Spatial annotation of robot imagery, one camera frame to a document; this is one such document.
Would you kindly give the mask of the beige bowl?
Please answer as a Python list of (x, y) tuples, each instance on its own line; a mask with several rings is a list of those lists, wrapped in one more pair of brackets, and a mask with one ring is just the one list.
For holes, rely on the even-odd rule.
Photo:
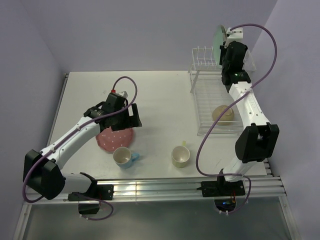
[[(227, 105), (219, 105), (212, 112), (212, 120), (215, 122), (221, 113), (225, 111)], [(232, 108), (229, 108), (219, 119), (217, 122), (218, 126), (228, 126), (231, 125), (235, 118), (235, 112)]]

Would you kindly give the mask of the pink polka dot plate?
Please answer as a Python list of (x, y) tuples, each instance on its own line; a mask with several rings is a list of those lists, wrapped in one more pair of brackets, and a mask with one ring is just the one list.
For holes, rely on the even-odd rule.
[(106, 128), (99, 133), (95, 139), (97, 145), (108, 153), (113, 153), (120, 147), (128, 148), (134, 140), (135, 132), (132, 128), (124, 130), (112, 131), (111, 128)]

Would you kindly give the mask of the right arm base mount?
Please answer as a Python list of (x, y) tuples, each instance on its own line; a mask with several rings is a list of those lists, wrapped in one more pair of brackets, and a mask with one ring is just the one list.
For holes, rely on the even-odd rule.
[(214, 204), (219, 212), (226, 214), (235, 210), (237, 206), (236, 197), (244, 196), (246, 193), (241, 180), (235, 182), (225, 180), (202, 181), (197, 190), (201, 191), (204, 198), (222, 197), (216, 199)]

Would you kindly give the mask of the blue mug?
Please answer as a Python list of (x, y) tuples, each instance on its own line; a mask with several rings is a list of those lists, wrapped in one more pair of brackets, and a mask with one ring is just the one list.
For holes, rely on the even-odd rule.
[(122, 169), (130, 168), (140, 158), (139, 153), (132, 153), (127, 147), (119, 147), (113, 152), (114, 162)]

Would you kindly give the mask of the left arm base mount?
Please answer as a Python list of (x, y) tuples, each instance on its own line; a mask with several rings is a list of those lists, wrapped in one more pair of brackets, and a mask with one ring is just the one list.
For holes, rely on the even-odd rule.
[(102, 210), (100, 201), (108, 201), (113, 199), (114, 185), (113, 184), (97, 184), (91, 186), (87, 192), (79, 193), (72, 192), (68, 195), (69, 202), (91, 201), (94, 199), (97, 203), (79, 203), (78, 212), (81, 215), (95, 215)]

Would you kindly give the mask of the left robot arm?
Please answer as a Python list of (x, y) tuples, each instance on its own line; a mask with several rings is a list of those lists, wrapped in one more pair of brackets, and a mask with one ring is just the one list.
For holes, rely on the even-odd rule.
[(67, 133), (40, 151), (30, 150), (24, 158), (22, 196), (26, 188), (42, 198), (52, 200), (61, 193), (79, 193), (86, 200), (96, 197), (97, 180), (86, 173), (62, 174), (67, 161), (89, 140), (105, 129), (120, 131), (141, 127), (138, 107), (117, 93), (110, 93), (106, 101), (89, 108)]

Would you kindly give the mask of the green floral plate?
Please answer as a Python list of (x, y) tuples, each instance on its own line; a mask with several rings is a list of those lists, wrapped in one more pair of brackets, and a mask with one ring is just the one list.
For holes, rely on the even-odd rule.
[(227, 40), (227, 31), (226, 28), (220, 24), (217, 26), (215, 33), (213, 35), (213, 57), (216, 62), (217, 68), (221, 69), (222, 65), (220, 63), (221, 58), (221, 49), (220, 46), (224, 45), (224, 42)]

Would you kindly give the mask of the yellow mug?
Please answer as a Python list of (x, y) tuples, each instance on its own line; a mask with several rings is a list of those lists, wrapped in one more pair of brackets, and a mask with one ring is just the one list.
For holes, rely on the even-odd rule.
[(184, 140), (181, 145), (176, 146), (171, 152), (172, 164), (176, 168), (184, 168), (190, 159), (191, 153)]

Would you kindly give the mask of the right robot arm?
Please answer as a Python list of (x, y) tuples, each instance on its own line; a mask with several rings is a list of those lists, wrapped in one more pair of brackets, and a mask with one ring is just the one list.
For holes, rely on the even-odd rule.
[(236, 102), (243, 125), (243, 132), (235, 143), (235, 157), (222, 170), (224, 178), (216, 183), (217, 191), (227, 195), (234, 188), (233, 182), (240, 181), (256, 163), (272, 156), (280, 130), (264, 115), (252, 90), (249, 74), (243, 69), (248, 47), (232, 41), (227, 46), (220, 46), (220, 50), (221, 80)]

